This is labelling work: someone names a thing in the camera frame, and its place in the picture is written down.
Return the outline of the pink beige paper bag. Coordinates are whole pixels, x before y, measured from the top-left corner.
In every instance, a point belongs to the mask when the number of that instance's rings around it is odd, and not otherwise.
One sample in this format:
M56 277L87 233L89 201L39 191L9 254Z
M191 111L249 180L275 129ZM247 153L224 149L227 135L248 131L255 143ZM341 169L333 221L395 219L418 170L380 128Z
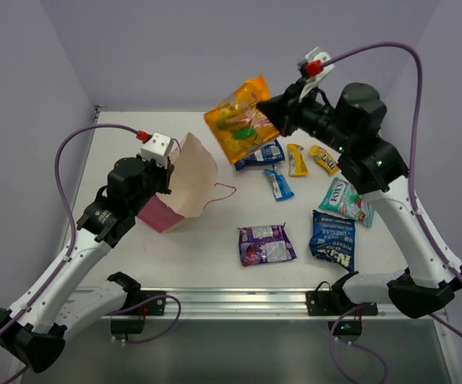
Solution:
M157 193L137 215L138 220L160 234L199 217L207 205L217 200L213 192L219 184L218 167L198 138L186 134L171 158L171 193Z

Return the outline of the orange yellow snack packet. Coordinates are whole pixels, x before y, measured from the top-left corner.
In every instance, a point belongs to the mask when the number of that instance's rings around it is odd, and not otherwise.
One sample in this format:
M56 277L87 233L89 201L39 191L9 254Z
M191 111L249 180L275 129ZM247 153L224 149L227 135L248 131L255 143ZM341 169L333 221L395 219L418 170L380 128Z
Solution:
M247 79L237 90L203 116L231 164L279 137L279 131L258 104L270 98L264 76Z

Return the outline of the dark blue snack packet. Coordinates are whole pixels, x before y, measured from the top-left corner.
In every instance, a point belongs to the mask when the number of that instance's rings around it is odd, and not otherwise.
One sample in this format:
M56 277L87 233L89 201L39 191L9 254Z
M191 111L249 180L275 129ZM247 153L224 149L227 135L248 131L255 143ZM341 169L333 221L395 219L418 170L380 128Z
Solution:
M264 144L253 153L246 157L238 160L234 164L236 171L244 170L249 166L262 166L283 162L285 160L285 154L279 141L273 140L269 143Z

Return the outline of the yellow M&M snack packet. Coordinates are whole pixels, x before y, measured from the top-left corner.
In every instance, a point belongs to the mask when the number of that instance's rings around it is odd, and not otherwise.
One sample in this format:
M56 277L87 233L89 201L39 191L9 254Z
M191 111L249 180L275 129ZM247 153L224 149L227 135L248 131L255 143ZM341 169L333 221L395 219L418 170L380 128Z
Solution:
M287 145L288 164L290 177L305 177L308 176L308 169L303 160L303 147L289 143Z

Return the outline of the blue M&M snack packet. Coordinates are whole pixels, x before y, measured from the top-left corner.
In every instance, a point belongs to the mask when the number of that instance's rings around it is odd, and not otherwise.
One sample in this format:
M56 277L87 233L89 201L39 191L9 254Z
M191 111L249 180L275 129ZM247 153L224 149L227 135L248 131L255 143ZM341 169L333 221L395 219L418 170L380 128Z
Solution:
M273 164L270 169L264 169L263 173L270 182L273 197L277 202L286 201L295 196L277 165Z

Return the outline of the teal snack packet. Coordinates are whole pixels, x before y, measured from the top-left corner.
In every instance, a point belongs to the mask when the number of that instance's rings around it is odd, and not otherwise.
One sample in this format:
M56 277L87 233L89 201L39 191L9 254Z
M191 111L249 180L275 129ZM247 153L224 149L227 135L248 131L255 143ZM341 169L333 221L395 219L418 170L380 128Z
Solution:
M372 226L375 210L358 194L355 187L348 181L335 177L319 204L321 210L327 210L353 219L370 228Z

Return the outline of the purple snack packet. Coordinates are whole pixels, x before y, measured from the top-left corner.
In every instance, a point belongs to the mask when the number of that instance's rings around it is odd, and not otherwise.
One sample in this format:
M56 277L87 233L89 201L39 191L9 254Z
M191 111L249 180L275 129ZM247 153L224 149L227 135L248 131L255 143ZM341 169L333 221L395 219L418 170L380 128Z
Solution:
M239 260L244 267L258 266L297 259L293 245L287 236L285 224L247 226L239 232Z

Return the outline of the dark blue chips bag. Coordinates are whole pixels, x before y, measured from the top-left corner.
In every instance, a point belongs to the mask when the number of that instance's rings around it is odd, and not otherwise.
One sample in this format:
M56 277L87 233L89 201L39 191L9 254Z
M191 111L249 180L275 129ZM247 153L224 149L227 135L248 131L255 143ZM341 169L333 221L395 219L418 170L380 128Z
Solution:
M337 264L347 272L356 270L356 226L351 219L312 211L309 250L314 259Z

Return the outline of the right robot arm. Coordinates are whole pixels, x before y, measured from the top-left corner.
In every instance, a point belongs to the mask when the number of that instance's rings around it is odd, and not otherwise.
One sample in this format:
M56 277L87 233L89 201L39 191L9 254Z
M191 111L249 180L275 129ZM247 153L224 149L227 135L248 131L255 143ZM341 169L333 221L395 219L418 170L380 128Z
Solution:
M302 89L302 82L293 83L257 108L282 136L302 130L339 153L341 174L382 218L406 262L391 274L346 274L331 286L332 307L349 314L362 303L391 303L409 318L445 308L462 289L462 261L409 190L410 171L399 151L379 135L387 112L379 93L350 83L332 106L317 101L319 89L307 96Z

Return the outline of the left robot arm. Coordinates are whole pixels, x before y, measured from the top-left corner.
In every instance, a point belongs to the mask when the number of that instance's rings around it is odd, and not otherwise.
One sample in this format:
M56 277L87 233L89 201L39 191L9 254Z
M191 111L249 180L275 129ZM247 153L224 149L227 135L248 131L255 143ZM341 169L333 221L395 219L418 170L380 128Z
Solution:
M132 314L140 285L122 272L111 274L94 301L67 310L79 283L135 225L139 211L158 193L169 194L174 170L168 157L121 158L75 225L70 243L40 279L9 308L0 307L0 346L41 373L63 352L68 337L107 313Z

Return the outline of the left black controller box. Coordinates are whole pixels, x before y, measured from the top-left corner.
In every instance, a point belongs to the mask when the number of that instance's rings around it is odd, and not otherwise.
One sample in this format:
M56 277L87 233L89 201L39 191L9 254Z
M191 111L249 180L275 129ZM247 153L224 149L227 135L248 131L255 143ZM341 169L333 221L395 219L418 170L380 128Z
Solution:
M144 325L145 321L141 318L112 319L110 332L116 338L128 339L130 335L141 334Z

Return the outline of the right black controller box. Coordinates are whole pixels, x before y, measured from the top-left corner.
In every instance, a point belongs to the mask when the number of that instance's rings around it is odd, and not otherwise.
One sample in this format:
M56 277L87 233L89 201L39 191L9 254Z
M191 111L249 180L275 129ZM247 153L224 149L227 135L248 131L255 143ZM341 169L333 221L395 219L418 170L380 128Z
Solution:
M331 334L336 337L358 338L363 332L360 320L343 320L334 327L335 321L328 321L327 327Z

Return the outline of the left black base bracket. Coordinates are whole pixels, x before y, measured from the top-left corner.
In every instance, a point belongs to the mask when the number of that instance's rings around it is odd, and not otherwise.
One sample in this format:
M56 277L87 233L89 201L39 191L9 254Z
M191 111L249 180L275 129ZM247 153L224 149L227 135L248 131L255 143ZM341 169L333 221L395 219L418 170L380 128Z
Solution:
M117 283L125 292L125 301L114 314L164 315L167 294L165 290L143 290L139 282L123 272L111 274L107 280Z

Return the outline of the aluminium mounting rail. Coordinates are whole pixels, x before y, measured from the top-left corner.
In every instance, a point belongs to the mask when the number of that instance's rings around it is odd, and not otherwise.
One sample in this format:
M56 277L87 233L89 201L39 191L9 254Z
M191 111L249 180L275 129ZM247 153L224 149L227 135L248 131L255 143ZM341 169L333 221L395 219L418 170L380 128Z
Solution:
M182 305L179 319L188 320L321 320L307 306L308 288L164 288Z

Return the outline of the right black base bracket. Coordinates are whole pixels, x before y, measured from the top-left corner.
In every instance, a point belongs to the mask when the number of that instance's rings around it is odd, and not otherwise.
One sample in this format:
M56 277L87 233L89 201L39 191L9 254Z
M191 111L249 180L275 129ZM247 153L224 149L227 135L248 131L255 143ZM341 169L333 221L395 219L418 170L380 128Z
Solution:
M321 282L314 290L305 293L305 303L309 316L340 316L359 306L352 303L344 293L343 285L350 278L344 276L337 282Z

